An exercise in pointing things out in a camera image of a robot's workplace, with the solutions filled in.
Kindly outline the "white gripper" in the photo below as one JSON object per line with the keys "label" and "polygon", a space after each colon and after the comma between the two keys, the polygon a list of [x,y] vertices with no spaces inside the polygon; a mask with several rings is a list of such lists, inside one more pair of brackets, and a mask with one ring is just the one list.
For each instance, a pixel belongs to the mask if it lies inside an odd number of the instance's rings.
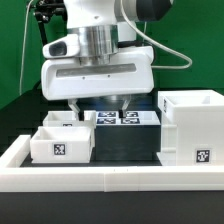
{"label": "white gripper", "polygon": [[[76,58],[47,60],[41,71],[42,92],[48,100],[68,100],[79,119],[77,100],[110,95],[149,93],[154,88],[151,46],[121,48],[107,65],[81,66]],[[126,118],[131,95],[124,97],[119,117]]]}

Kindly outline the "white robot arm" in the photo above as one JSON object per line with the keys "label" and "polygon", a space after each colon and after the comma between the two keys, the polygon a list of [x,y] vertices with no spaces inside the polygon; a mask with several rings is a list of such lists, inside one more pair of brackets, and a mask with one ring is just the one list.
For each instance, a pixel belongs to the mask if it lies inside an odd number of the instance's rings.
{"label": "white robot arm", "polygon": [[121,95],[125,113],[133,94],[154,88],[150,46],[134,47],[135,23],[158,21],[173,0],[63,0],[67,35],[43,47],[42,92],[67,100],[74,112],[80,98]]}

